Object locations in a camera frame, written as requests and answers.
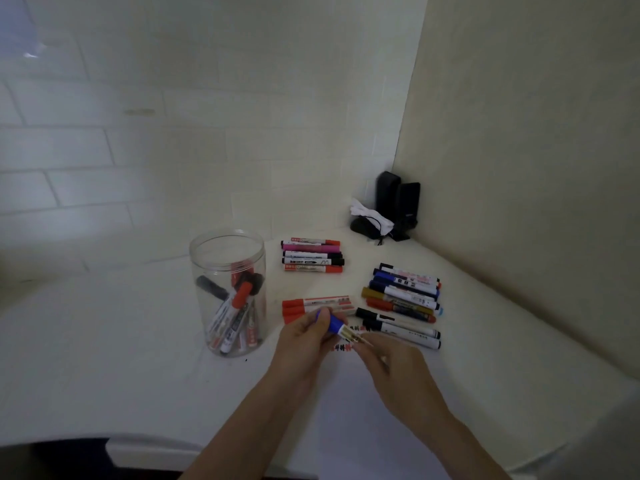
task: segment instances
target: right hand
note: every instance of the right hand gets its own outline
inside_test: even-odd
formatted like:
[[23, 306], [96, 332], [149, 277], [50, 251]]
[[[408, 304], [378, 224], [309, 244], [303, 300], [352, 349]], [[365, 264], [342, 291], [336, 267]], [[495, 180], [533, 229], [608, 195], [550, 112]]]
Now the right hand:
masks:
[[388, 366], [368, 345], [353, 348], [367, 366], [382, 402], [414, 435], [424, 438], [452, 418], [420, 350], [380, 333], [364, 333], [362, 338], [386, 357]]

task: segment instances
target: plastic container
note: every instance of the plastic container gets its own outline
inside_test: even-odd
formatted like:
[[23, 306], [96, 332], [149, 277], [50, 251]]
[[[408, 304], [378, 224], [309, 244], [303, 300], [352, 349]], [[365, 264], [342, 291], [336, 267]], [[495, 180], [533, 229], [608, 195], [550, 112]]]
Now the plastic container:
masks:
[[267, 330], [266, 261], [260, 235], [218, 229], [189, 245], [207, 347], [223, 357], [258, 348]]

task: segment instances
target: desk surface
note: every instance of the desk surface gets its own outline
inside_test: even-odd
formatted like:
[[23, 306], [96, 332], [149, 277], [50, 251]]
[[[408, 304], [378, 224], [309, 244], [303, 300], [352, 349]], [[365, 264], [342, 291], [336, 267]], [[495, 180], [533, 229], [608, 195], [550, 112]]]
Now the desk surface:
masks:
[[[270, 334], [256, 352], [221, 359], [205, 347], [188, 258], [25, 285], [0, 301], [0, 445], [58, 438], [208, 443], [266, 370], [280, 302], [359, 296], [382, 262], [443, 282], [444, 368], [468, 425], [505, 467], [581, 434], [636, 382], [418, 243], [367, 242], [348, 230], [343, 274], [284, 273], [267, 247]], [[313, 473], [313, 401], [274, 463]]]

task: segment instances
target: white brick wall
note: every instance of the white brick wall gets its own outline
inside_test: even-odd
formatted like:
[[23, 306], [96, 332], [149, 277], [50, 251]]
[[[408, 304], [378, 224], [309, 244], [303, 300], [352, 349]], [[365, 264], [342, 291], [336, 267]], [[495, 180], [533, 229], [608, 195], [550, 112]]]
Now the white brick wall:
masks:
[[0, 61], [0, 283], [343, 226], [393, 163], [426, 0], [27, 2], [47, 48]]

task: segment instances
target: pink marker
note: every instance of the pink marker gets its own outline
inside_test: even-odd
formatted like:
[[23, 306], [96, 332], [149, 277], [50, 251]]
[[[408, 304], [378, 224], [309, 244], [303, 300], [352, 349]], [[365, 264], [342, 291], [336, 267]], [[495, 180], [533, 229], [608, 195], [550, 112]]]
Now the pink marker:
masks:
[[324, 244], [283, 244], [283, 251], [304, 251], [309, 253], [339, 253], [340, 246], [325, 246]]

